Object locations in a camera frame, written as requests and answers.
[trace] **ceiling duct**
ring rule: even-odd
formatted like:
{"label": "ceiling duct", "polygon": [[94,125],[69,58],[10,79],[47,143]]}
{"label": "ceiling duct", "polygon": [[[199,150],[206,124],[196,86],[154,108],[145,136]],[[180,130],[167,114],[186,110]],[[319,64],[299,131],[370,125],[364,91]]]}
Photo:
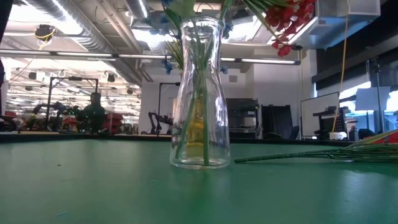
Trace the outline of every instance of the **ceiling duct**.
{"label": "ceiling duct", "polygon": [[[117,53],[115,48],[103,37],[91,21],[73,3],[72,0],[24,0],[43,13],[49,14],[58,20],[61,25],[67,27],[79,27],[81,35],[85,38],[74,38],[73,40],[89,52]],[[114,67],[117,72],[129,83],[141,85],[142,77],[133,70],[125,61],[118,58],[115,61],[106,62]]]}
{"label": "ceiling duct", "polygon": [[126,5],[135,19],[145,19],[149,16],[149,6],[146,0],[126,0]]}
{"label": "ceiling duct", "polygon": [[315,15],[318,20],[297,44],[310,49],[327,49],[344,40],[346,16],[349,19],[349,37],[372,23],[380,14],[380,0],[317,1]]}

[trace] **flower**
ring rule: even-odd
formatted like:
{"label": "flower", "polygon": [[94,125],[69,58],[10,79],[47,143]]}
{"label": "flower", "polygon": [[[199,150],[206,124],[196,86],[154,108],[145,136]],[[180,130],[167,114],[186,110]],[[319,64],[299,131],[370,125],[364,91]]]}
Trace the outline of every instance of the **flower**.
{"label": "flower", "polygon": [[162,60],[162,64],[164,64],[164,69],[166,70],[166,74],[170,75],[171,71],[173,70],[173,65],[166,59]]}
{"label": "flower", "polygon": [[221,66],[221,72],[225,75],[228,74],[228,67],[226,65]]}
{"label": "flower", "polygon": [[167,7],[173,0],[162,0],[162,6]]}
{"label": "flower", "polygon": [[167,34],[169,34],[169,33],[170,33],[170,30],[169,30],[169,27],[168,27],[168,26],[164,26],[163,29],[161,29],[161,30],[159,31],[159,34],[160,34],[160,35],[167,35]]}
{"label": "flower", "polygon": [[290,6],[273,6],[267,9],[266,22],[271,27],[277,27],[276,31],[281,32],[272,43],[272,47],[279,49],[278,56],[283,57],[292,51],[292,46],[286,44],[288,36],[296,34],[299,27],[308,23],[313,17],[314,5],[317,0],[289,0]]}
{"label": "flower", "polygon": [[232,30],[233,30],[233,25],[231,23],[225,24],[225,28],[224,28],[224,31],[223,31],[223,37],[225,39],[228,39],[229,38],[229,32],[231,32]]}
{"label": "flower", "polygon": [[149,33],[152,35],[156,35],[156,34],[159,34],[159,30],[153,29],[153,30],[150,30]]}
{"label": "flower", "polygon": [[284,45],[279,49],[278,56],[285,57],[286,55],[290,54],[291,51],[292,51],[292,46]]}
{"label": "flower", "polygon": [[169,22],[169,18],[167,18],[166,14],[162,13],[160,15],[160,23],[168,23]]}

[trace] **fluorescent light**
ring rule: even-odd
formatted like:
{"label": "fluorescent light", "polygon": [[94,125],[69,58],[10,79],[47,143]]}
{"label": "fluorescent light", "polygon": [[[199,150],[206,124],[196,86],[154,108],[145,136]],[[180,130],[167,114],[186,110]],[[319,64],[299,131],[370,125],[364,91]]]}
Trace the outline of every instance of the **fluorescent light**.
{"label": "fluorescent light", "polygon": [[14,36],[14,37],[25,37],[30,35],[35,35],[32,32],[4,32],[5,36]]}
{"label": "fluorescent light", "polygon": [[274,63],[281,65],[295,65],[296,61],[293,60],[273,60],[273,59],[251,59],[251,58],[242,58],[242,62],[244,63]]}
{"label": "fluorescent light", "polygon": [[138,54],[119,54],[121,58],[143,58],[143,59],[171,59],[172,56],[165,55],[138,55]]}
{"label": "fluorescent light", "polygon": [[7,50],[1,49],[0,54],[50,55],[50,52],[40,50]]}
{"label": "fluorescent light", "polygon": [[287,43],[288,44],[293,44],[301,35],[303,35],[303,33],[305,31],[307,31],[312,24],[314,24],[316,21],[318,20],[318,16],[315,16],[314,18],[312,18],[312,20],[310,22],[307,23],[307,25],[305,25],[303,28],[300,29],[300,31],[298,33],[296,33]]}
{"label": "fluorescent light", "polygon": [[80,92],[80,90],[78,88],[75,88],[75,87],[68,87],[67,90],[70,90],[70,91],[75,92],[75,93],[79,93]]}
{"label": "fluorescent light", "polygon": [[77,57],[112,57],[112,54],[83,53],[83,52],[57,52],[59,56],[77,56]]}
{"label": "fluorescent light", "polygon": [[116,61],[116,58],[87,58],[89,61],[109,61],[109,62],[114,62]]}
{"label": "fluorescent light", "polygon": [[222,62],[234,62],[235,58],[221,58]]}

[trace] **loose flower stems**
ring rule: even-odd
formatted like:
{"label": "loose flower stems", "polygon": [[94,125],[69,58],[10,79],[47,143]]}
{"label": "loose flower stems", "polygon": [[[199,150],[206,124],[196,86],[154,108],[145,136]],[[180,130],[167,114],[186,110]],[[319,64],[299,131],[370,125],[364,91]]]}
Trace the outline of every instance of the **loose flower stems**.
{"label": "loose flower stems", "polygon": [[342,149],[308,151],[235,159],[236,163],[286,158],[318,158],[353,162],[398,162],[398,144],[363,144]]}

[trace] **overhead beam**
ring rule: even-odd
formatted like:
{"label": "overhead beam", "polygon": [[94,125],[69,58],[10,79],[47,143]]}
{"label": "overhead beam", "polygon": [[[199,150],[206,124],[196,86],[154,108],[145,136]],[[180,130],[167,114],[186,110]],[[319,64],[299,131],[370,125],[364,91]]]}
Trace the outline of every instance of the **overhead beam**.
{"label": "overhead beam", "polygon": [[[102,60],[112,61],[117,58],[134,59],[172,59],[168,55],[145,55],[145,54],[109,54],[109,53],[86,53],[86,52],[55,52],[43,50],[10,50],[0,49],[0,55],[3,57],[23,57],[23,58],[49,58],[49,59],[67,59],[67,60]],[[239,58],[239,57],[221,57],[222,62],[234,63],[258,63],[258,64],[276,64],[276,65],[300,65],[299,60],[284,60],[274,58]]]}

